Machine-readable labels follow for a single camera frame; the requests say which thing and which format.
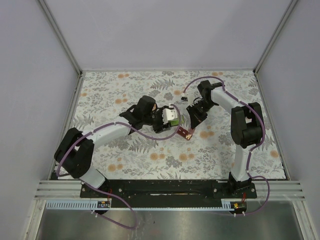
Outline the green pill bottle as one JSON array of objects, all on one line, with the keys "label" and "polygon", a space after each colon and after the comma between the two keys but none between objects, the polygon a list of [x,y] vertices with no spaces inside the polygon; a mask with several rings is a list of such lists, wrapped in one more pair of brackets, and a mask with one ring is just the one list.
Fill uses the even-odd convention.
[{"label": "green pill bottle", "polygon": [[185,117],[183,115],[180,116],[181,120],[178,117],[172,118],[168,121],[169,127],[176,127],[178,125],[182,126],[185,123]]}]

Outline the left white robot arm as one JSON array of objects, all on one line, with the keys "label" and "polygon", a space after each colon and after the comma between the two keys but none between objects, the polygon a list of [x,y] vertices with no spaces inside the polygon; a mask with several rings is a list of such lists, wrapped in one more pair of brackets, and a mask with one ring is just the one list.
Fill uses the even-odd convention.
[{"label": "left white robot arm", "polygon": [[158,107],[154,98],[142,96],[112,123],[101,125],[93,130],[69,129],[59,144],[54,159],[59,163],[57,176],[63,168],[72,178],[91,185],[91,192],[98,198],[107,195],[107,178],[92,166],[94,150],[120,137],[138,133],[143,126],[152,126],[155,133],[172,127],[179,119],[174,106]]}]

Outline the red pill organizer box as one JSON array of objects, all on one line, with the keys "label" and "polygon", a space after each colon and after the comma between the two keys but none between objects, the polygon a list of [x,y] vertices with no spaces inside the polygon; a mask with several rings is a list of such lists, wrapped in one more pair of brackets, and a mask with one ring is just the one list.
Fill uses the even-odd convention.
[{"label": "red pill organizer box", "polygon": [[187,141],[189,141],[192,138],[194,132],[195,128],[185,129],[182,126],[180,126],[177,130],[177,134],[186,139]]}]

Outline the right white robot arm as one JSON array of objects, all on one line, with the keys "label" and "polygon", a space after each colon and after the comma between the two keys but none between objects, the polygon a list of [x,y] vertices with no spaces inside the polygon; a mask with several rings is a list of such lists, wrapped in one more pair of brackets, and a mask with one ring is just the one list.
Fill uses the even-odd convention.
[{"label": "right white robot arm", "polygon": [[190,129],[195,130],[208,117],[208,111],[220,106],[230,116],[230,134],[236,145],[234,165],[231,168],[226,186],[222,189],[233,198],[239,198],[253,188],[250,175],[252,151],[265,140],[265,125],[262,107],[259,103],[245,103],[226,90],[225,83],[216,77],[217,83],[210,83],[205,77],[197,89],[201,98],[194,100],[186,108],[190,117]]}]

